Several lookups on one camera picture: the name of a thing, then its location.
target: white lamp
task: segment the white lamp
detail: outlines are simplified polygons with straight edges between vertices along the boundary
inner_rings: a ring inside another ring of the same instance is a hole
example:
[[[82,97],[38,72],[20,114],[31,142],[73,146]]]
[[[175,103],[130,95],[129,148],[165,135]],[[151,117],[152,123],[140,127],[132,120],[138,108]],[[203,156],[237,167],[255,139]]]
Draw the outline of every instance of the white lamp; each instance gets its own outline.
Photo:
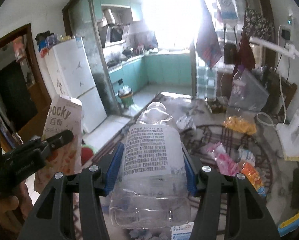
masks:
[[[290,43],[286,44],[285,49],[274,43],[255,37],[251,37],[250,42],[272,49],[292,59],[295,59],[295,56],[299,57],[299,51],[296,50],[295,46]],[[289,157],[299,157],[299,134],[297,136],[295,134],[298,127],[299,109],[295,112],[293,119],[289,125],[283,123],[279,123],[276,125],[277,134],[280,138],[283,151]]]

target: trash can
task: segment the trash can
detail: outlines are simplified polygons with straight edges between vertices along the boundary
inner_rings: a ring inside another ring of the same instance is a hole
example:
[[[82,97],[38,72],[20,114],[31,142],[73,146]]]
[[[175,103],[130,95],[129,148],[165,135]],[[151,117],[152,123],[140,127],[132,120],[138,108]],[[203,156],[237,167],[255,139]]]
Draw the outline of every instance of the trash can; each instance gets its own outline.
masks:
[[[125,109],[128,109],[129,106],[134,104],[134,102],[133,102],[133,91],[131,93],[127,94],[127,95],[124,95],[124,96],[118,95],[118,97],[121,99],[122,104],[123,104]]]

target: white refrigerator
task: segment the white refrigerator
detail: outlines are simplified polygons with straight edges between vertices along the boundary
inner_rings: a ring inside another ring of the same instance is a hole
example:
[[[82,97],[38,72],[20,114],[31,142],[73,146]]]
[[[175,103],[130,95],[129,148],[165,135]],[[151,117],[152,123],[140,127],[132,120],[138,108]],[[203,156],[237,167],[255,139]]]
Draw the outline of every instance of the white refrigerator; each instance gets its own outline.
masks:
[[[90,133],[107,117],[88,64],[81,37],[55,45],[45,56],[51,80],[60,95],[78,98],[83,105],[82,126]]]

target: bottle cap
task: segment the bottle cap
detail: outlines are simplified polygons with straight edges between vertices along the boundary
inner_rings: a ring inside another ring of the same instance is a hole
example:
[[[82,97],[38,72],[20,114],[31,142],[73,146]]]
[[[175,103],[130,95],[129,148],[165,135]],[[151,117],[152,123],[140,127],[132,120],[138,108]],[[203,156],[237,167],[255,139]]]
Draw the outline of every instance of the bottle cap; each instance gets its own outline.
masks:
[[[166,112],[166,107],[161,102],[150,103],[147,109],[151,109],[151,108],[158,108],[159,110]]]

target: plastic water bottle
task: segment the plastic water bottle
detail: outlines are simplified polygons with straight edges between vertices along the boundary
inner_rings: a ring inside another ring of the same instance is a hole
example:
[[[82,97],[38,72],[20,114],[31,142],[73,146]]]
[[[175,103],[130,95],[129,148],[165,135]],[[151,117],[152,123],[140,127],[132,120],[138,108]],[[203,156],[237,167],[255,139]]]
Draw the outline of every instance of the plastic water bottle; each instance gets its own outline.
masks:
[[[109,215],[121,228],[162,228],[191,217],[179,133],[172,116],[153,102],[131,126]]]
[[[242,74],[245,67],[243,65],[238,66],[238,71],[233,77],[233,87],[231,93],[232,102],[240,102],[244,99],[246,82],[242,81]]]

